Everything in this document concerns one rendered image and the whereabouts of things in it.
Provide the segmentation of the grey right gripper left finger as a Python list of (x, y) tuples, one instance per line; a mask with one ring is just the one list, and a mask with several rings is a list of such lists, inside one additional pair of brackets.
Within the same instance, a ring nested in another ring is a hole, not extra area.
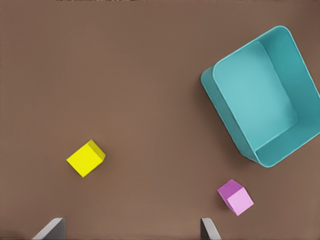
[(66, 220), (63, 217), (52, 219), (31, 240), (66, 240)]

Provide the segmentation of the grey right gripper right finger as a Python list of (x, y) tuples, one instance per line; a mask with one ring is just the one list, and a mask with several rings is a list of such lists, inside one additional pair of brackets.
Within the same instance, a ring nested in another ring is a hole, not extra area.
[(201, 240), (222, 240), (211, 218), (203, 217), (200, 219), (200, 239)]

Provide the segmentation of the pink cube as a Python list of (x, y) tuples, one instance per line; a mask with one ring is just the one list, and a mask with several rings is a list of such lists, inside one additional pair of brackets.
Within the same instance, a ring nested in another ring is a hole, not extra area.
[(223, 186), (217, 189), (225, 204), (235, 213), (236, 216), (241, 215), (254, 202), (247, 190), (234, 179), (229, 180)]

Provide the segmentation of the yellow cube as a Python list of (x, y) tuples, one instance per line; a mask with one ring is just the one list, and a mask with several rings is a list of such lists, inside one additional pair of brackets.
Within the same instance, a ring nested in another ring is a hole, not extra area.
[(84, 178), (98, 165), (100, 165), (106, 157), (106, 154), (94, 142), (89, 140), (76, 152), (74, 152), (66, 161), (73, 167), (73, 169)]

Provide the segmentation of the teal plastic bin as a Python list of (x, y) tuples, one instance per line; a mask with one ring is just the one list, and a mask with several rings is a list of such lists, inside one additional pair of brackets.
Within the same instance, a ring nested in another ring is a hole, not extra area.
[(238, 151), (265, 168), (320, 135), (320, 94), (283, 25), (207, 68), (200, 82)]

